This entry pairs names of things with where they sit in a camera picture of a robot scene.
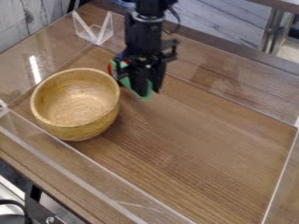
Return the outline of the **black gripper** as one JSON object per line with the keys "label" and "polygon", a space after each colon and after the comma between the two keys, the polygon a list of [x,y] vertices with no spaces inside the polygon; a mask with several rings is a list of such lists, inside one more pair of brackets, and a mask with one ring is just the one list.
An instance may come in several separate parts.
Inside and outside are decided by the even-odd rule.
{"label": "black gripper", "polygon": [[163,39],[164,15],[145,17],[136,11],[125,14],[125,49],[112,58],[112,75],[129,78],[140,97],[148,95],[148,69],[152,90],[160,91],[167,65],[176,60],[179,41]]}

